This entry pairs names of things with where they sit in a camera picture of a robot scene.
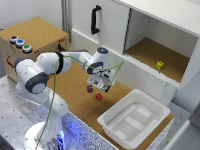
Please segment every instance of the cabinet shelf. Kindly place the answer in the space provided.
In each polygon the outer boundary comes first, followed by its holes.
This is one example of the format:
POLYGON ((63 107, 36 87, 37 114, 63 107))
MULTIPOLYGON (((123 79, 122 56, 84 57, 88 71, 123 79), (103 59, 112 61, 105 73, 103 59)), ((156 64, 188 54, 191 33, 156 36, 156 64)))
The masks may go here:
POLYGON ((177 53, 149 38, 144 38, 124 53, 138 59, 166 76, 181 82, 190 58, 177 53), (156 68, 158 61, 164 62, 164 68, 156 68))

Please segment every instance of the door handle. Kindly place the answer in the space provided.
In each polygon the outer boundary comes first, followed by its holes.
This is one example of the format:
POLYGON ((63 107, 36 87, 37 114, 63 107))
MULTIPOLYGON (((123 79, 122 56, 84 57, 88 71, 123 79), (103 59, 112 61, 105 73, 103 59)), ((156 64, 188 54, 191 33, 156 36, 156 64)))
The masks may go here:
POLYGON ((96 12, 101 10, 101 7, 96 5, 96 8, 92 10, 91 32, 92 34, 98 33, 100 30, 96 28, 96 12))

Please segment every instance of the green cable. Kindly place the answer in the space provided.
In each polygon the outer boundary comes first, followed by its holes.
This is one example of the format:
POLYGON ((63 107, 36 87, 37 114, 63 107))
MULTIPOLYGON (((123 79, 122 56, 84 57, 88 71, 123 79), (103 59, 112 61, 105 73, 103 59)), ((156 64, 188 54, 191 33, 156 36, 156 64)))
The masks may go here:
MULTIPOLYGON (((105 71, 105 70, 110 70, 110 69, 113 69, 113 68, 116 68, 116 67, 119 66, 118 69, 117 69, 117 71, 115 72, 115 75, 114 75, 114 77, 113 77, 113 79, 112 79, 112 81, 111 81, 110 86, 112 85, 112 82, 113 82, 113 80, 114 80, 114 78, 115 78, 117 72, 119 71, 119 69, 121 68, 121 66, 122 66, 123 63, 124 63, 124 61, 122 61, 121 63, 119 63, 118 65, 116 65, 116 66, 114 66, 114 67, 107 68, 107 69, 98 69, 98 68, 91 67, 91 66, 89 66, 89 65, 87 65, 87 64, 85 64, 85 63, 83 63, 83 62, 81 62, 80 60, 78 60, 78 59, 76 59, 76 58, 74 58, 74 57, 72 57, 72 56, 65 55, 64 57, 70 57, 70 58, 72 58, 72 59, 74 59, 74 60, 76 60, 76 61, 82 63, 83 65, 85 65, 85 66, 87 66, 87 67, 89 67, 89 68, 95 69, 95 70, 103 70, 103 71, 105 71)), ((39 138, 39 140, 38 140, 38 143, 37 143, 37 146, 36 146, 35 150, 37 150, 37 147, 38 147, 38 145, 39 145, 39 143, 40 143, 40 140, 41 140, 41 138, 42 138, 42 135, 43 135, 43 133, 44 133, 44 130, 46 129, 46 126, 47 126, 47 123, 48 123, 49 117, 50 117, 50 112, 51 112, 51 109, 52 109, 52 106, 53 106, 54 95, 55 95, 55 91, 56 91, 56 71, 57 71, 57 66, 58 66, 58 61, 59 61, 59 59, 60 59, 60 58, 57 59, 56 65, 55 65, 53 98, 52 98, 51 105, 50 105, 50 108, 49 108, 49 113, 48 113, 48 116, 47 116, 47 120, 46 120, 45 125, 44 125, 44 129, 42 130, 42 133, 41 133, 41 135, 40 135, 40 138, 39 138)))

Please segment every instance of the cardboard box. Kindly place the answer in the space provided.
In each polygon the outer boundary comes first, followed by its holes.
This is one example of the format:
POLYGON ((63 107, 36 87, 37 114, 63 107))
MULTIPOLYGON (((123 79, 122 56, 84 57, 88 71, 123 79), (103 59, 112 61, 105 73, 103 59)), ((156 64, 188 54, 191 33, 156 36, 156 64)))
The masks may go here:
POLYGON ((58 44, 69 50, 69 35, 40 17, 1 30, 0 51, 6 74, 18 82, 19 77, 14 69, 14 62, 17 58, 27 55, 36 61, 40 53, 58 52, 58 44), (26 54, 22 52, 22 49, 16 48, 16 45, 10 44, 10 36, 12 35, 17 35, 19 39, 25 40, 26 44, 32 46, 33 51, 26 54))

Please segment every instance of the white plastic bin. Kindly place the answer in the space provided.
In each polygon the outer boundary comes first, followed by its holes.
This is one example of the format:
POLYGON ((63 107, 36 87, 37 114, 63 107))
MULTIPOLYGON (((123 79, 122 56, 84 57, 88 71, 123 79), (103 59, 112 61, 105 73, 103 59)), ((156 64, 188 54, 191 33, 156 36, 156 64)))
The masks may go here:
POLYGON ((97 120, 118 144, 135 149, 169 113, 169 108, 135 89, 97 120))

